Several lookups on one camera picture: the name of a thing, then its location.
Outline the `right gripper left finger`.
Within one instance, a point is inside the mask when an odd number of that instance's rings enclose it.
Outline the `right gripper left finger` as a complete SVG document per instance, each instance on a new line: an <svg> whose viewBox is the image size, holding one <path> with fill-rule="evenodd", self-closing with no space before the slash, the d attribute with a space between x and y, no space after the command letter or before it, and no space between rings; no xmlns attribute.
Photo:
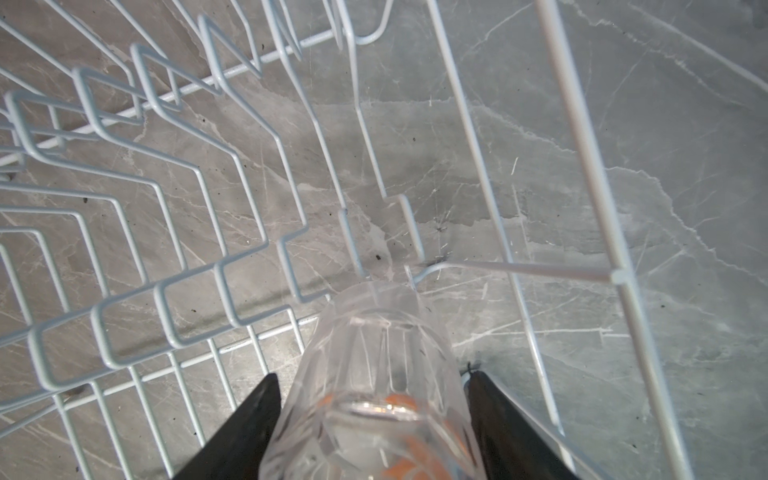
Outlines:
<svg viewBox="0 0 768 480"><path fill-rule="evenodd" d="M174 479L257 479L280 413L279 380L270 373Z"/></svg>

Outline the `clear glass cup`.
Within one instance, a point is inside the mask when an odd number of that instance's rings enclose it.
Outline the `clear glass cup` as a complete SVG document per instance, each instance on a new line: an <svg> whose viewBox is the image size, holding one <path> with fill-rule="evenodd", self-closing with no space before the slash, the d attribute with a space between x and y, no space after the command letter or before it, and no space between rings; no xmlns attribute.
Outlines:
<svg viewBox="0 0 768 480"><path fill-rule="evenodd" d="M320 314L262 459L263 479L310 479L319 452L316 404L327 395L405 394L467 401L444 324L412 288L371 281Z"/></svg>

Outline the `white wire dish rack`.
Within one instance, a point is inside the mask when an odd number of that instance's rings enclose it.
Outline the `white wire dish rack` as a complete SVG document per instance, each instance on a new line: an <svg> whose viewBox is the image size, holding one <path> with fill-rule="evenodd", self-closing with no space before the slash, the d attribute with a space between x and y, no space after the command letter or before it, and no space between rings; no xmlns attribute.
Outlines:
<svg viewBox="0 0 768 480"><path fill-rule="evenodd" d="M676 479L693 475L559 6L533 1L603 263L526 250L439 5L5 1L1 5L1 443L54 421L87 478L169 478L246 388L289 382L319 311L363 280L425 295L457 348L541 395L538 291L619 303Z"/></svg>

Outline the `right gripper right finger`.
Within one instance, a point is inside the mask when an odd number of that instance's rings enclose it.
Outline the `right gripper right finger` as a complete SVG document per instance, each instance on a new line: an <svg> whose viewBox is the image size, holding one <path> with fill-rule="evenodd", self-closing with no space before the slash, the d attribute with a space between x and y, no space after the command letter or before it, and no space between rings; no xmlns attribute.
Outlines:
<svg viewBox="0 0 768 480"><path fill-rule="evenodd" d="M466 396L489 479L576 477L488 375L471 371Z"/></svg>

